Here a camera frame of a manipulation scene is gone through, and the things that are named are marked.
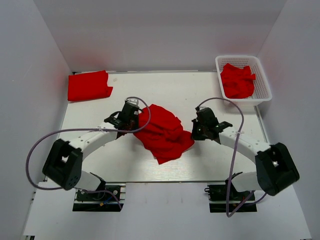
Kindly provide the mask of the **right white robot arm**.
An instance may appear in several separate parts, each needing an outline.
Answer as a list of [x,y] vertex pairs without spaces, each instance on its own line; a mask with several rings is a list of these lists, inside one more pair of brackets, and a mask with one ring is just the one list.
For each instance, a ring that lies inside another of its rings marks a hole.
[[211,140],[232,148],[255,164],[255,171],[236,173],[225,188],[226,195],[236,200],[245,191],[264,191],[275,196],[300,179],[292,156],[283,143],[269,144],[236,130],[229,122],[219,122],[209,108],[197,108],[192,120],[192,139]]

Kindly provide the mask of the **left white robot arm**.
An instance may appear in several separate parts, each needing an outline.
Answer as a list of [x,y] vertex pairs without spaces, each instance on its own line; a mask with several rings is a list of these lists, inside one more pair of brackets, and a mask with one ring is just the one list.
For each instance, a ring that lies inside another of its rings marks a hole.
[[137,101],[126,100],[122,110],[107,117],[96,131],[89,131],[73,140],[56,140],[42,173],[66,191],[76,188],[88,191],[96,200],[103,198],[106,182],[98,175],[82,170],[83,160],[100,147],[124,135],[116,130],[138,129],[138,111]]

